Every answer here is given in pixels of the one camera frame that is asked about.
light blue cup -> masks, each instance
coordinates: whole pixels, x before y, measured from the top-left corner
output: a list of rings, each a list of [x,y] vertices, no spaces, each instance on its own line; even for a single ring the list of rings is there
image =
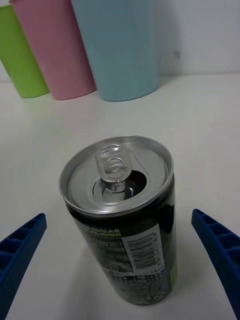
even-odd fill
[[[154,0],[71,0],[99,96],[131,100],[158,87]]]

black can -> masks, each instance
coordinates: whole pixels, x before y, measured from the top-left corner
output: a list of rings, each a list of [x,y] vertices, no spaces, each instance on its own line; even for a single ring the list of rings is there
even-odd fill
[[[140,136],[97,142],[59,181],[68,211],[116,292],[134,305],[163,300],[177,276],[173,160]]]

label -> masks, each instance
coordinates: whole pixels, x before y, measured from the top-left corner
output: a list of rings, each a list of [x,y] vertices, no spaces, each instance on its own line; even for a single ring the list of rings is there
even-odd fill
[[[159,226],[122,238],[135,275],[156,274],[164,269],[164,255]]]
[[[160,228],[125,236],[122,229],[94,228],[76,221],[116,291],[126,301],[150,305],[169,292]]]

pull tab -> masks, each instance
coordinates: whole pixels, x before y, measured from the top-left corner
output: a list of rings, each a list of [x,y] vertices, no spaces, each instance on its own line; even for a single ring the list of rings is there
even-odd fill
[[[109,143],[95,154],[100,178],[118,184],[129,177],[132,164],[127,149],[120,143]]]

green cup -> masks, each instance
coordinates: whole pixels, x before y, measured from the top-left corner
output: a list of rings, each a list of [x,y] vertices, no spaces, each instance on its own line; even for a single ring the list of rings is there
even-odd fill
[[[0,6],[0,60],[20,97],[49,92],[11,5]]]

